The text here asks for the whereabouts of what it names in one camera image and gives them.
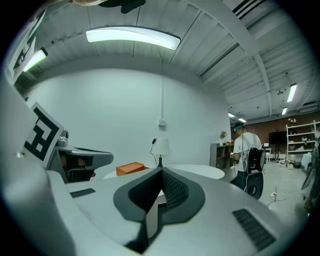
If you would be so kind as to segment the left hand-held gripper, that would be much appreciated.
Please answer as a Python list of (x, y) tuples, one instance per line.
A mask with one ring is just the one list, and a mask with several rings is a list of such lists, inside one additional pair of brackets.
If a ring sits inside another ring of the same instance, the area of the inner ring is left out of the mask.
[(75, 180), (74, 174), (61, 163), (62, 155), (67, 155), (70, 164), (79, 167), (78, 159), (83, 159), (86, 167), (103, 167), (114, 160), (110, 152), (98, 151), (69, 144), (69, 133), (38, 102), (31, 110), (37, 120), (29, 133), (24, 146), (24, 155), (37, 161), (45, 170), (59, 173), (65, 183)]

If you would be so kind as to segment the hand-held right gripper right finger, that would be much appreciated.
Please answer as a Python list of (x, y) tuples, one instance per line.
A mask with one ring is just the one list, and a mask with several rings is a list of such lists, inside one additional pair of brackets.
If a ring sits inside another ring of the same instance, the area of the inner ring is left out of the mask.
[[(267, 206), (235, 185), (175, 169), (198, 183), (205, 194), (201, 210), (188, 222), (163, 226), (146, 250), (148, 256), (278, 256), (290, 246), (294, 234)], [(274, 237), (258, 250), (233, 215), (245, 209)]]

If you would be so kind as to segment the person's left hand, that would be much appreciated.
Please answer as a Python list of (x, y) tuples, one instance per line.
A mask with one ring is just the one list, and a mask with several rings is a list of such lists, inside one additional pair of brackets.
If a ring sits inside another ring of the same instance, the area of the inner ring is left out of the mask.
[(62, 154), (60, 162), (69, 183), (89, 181), (96, 176), (94, 170), (87, 169), (87, 158)]

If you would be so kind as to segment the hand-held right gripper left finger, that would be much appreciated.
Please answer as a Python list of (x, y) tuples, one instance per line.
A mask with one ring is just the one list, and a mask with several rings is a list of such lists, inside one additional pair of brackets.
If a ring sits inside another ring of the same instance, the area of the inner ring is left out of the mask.
[(66, 256), (137, 256), (133, 249), (142, 224), (127, 220), (114, 204), (117, 189), (155, 172), (148, 169), (98, 181), (65, 184), (55, 171), (48, 171), (55, 206), (68, 239), (58, 246)]

